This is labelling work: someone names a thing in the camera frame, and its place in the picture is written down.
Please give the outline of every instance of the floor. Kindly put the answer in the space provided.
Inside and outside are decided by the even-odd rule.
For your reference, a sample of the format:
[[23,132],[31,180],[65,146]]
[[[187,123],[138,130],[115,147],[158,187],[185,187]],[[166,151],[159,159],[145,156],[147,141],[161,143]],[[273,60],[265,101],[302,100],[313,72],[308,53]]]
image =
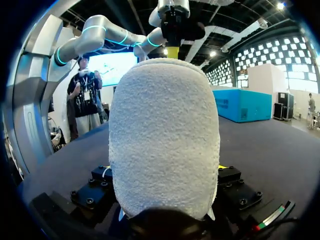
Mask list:
[[296,129],[299,129],[301,131],[304,131],[316,138],[320,138],[320,129],[308,129],[308,125],[310,124],[309,121],[306,119],[292,119],[292,121],[279,121],[281,123],[290,125]]

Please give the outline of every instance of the badge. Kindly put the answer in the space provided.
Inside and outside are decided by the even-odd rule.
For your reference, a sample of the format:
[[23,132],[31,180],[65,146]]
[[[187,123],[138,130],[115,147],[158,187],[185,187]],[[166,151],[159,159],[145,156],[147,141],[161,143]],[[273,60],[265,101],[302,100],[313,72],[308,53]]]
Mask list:
[[85,92],[84,92],[84,100],[85,100],[85,101],[90,100],[90,91],[85,91]]

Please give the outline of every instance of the white wall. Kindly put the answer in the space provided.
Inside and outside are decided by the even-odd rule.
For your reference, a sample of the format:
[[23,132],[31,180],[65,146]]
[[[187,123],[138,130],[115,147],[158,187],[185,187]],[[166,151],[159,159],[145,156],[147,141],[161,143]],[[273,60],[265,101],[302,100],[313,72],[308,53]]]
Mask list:
[[[301,117],[303,119],[307,119],[309,110],[308,100],[310,99],[310,92],[301,90],[290,90],[290,93],[294,96],[293,114],[295,116],[301,114]],[[315,111],[318,112],[320,111],[320,94],[312,93],[312,97],[315,101]]]
[[286,93],[285,73],[273,64],[263,64],[248,68],[249,91],[272,95],[271,116],[278,102],[278,93]]
[[[76,60],[72,60],[71,66],[74,66],[75,62]],[[70,142],[70,130],[67,117],[67,89],[73,76],[78,73],[78,68],[79,66],[76,64],[69,75],[56,87],[53,93],[54,111],[48,113],[48,116],[54,120],[56,126],[61,128],[66,143]]]
[[109,108],[112,103],[112,99],[114,98],[114,86],[104,86],[100,90],[101,102],[103,104],[109,104]]

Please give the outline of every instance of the person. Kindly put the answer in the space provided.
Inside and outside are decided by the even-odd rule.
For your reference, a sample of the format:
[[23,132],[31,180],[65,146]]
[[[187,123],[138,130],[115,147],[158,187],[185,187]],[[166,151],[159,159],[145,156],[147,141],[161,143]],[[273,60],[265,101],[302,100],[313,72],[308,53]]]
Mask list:
[[73,100],[74,115],[78,135],[81,136],[100,126],[97,105],[97,90],[102,88],[102,81],[88,69],[90,57],[83,55],[78,59],[78,73],[71,79],[67,93]]
[[309,129],[312,128],[313,125],[313,119],[314,119],[314,115],[315,115],[315,110],[316,110],[316,104],[315,104],[315,100],[312,97],[312,94],[309,93],[309,106],[310,106],[310,124],[308,126]]
[[[99,79],[100,81],[102,81],[102,77],[100,75],[100,72],[98,70],[94,71],[94,75],[97,79]],[[99,95],[96,95],[96,103],[98,106],[98,114],[99,114],[99,118],[100,118],[100,123],[103,124],[104,122],[108,121],[108,115],[105,112],[104,107],[102,106],[102,102],[100,101]]]

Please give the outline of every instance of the dark gray table surface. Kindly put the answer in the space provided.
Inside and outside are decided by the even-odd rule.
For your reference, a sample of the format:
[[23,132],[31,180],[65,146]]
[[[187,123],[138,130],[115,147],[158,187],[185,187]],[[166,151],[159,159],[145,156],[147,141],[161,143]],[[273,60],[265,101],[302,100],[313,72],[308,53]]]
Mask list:
[[[299,217],[318,183],[320,139],[276,120],[234,123],[220,117],[219,129],[220,164],[238,168],[246,183],[264,194],[295,201],[291,216]],[[80,189],[94,168],[109,164],[108,130],[105,123],[48,157],[19,186],[23,200],[52,191],[69,198]]]

